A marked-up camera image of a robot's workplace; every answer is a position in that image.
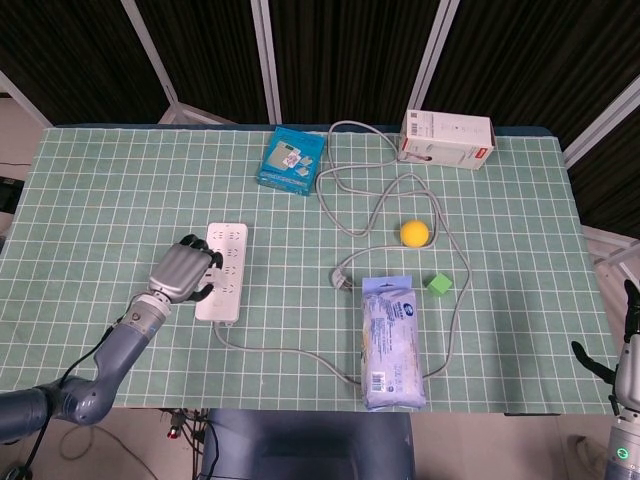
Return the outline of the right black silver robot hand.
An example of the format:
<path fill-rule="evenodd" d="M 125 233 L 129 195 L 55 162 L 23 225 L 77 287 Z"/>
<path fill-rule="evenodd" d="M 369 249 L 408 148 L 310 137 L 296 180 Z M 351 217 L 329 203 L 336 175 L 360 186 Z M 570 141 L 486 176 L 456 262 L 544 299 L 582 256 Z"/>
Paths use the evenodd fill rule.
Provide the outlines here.
<path fill-rule="evenodd" d="M 627 294 L 627 312 L 625 316 L 623 347 L 616 370 L 593 360 L 584 347 L 577 341 L 571 342 L 571 348 L 578 362 L 612 386 L 613 403 L 625 409 L 639 411 L 639 289 L 631 280 L 624 281 Z"/>

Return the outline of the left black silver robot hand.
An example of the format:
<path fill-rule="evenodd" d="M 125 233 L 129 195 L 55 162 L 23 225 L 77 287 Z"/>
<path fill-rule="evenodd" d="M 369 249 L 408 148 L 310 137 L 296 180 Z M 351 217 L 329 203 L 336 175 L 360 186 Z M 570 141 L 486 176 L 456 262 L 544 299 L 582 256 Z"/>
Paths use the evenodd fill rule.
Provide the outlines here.
<path fill-rule="evenodd" d="M 200 302 L 214 290 L 213 284 L 199 288 L 200 281 L 209 269 L 221 270 L 223 265 L 221 252 L 211 250 L 204 239 L 189 234 L 174 243 L 152 269 L 148 290 L 171 304 Z"/>

